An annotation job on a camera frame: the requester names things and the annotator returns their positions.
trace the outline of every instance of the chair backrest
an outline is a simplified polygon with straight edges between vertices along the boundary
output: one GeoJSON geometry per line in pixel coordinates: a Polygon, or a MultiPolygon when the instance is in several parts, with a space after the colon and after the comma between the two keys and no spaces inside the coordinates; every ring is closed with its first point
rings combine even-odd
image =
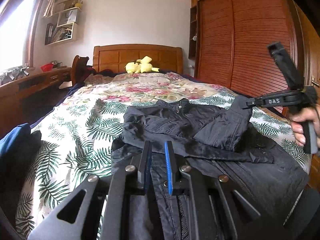
{"type": "Polygon", "coordinates": [[[71,81],[74,86],[85,73],[89,57],[75,56],[71,68],[71,81]]]}

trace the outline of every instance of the white wall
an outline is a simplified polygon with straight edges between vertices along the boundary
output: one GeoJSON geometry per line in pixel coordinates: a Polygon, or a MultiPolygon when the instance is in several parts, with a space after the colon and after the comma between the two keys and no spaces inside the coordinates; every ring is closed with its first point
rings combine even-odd
{"type": "Polygon", "coordinates": [[[94,46],[145,43],[182,47],[187,67],[190,6],[191,0],[83,0],[77,41],[44,46],[48,22],[39,18],[34,66],[71,66],[75,55],[88,56],[90,65],[94,46]]]}

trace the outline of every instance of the floral bedspread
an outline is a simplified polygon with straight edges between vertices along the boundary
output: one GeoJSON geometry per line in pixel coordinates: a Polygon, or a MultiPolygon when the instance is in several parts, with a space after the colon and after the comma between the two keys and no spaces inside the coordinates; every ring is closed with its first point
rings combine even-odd
{"type": "MultiPolygon", "coordinates": [[[[128,106],[182,98],[194,104],[228,109],[235,94],[225,87],[191,82],[175,73],[122,74],[115,78],[89,76],[84,87],[33,128],[41,131],[42,146],[21,193],[16,213],[17,232],[27,237],[88,174],[110,174],[111,144],[122,131],[128,106]]],[[[311,158],[295,144],[285,120],[254,107],[250,122],[309,172],[311,158]]]]}

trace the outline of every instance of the window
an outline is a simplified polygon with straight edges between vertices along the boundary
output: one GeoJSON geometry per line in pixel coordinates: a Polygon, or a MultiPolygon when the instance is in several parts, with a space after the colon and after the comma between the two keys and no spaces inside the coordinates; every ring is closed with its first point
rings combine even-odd
{"type": "Polygon", "coordinates": [[[35,0],[24,0],[0,26],[0,72],[23,65],[25,41],[35,0]]]}

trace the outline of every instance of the wooden headboard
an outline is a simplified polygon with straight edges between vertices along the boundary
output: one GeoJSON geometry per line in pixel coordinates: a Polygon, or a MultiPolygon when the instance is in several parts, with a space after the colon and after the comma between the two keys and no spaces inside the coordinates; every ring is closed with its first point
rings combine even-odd
{"type": "Polygon", "coordinates": [[[142,59],[145,56],[152,58],[153,67],[162,70],[173,70],[182,74],[182,49],[152,44],[118,44],[95,46],[93,50],[93,68],[99,72],[110,69],[114,73],[125,71],[129,62],[142,59]]]}

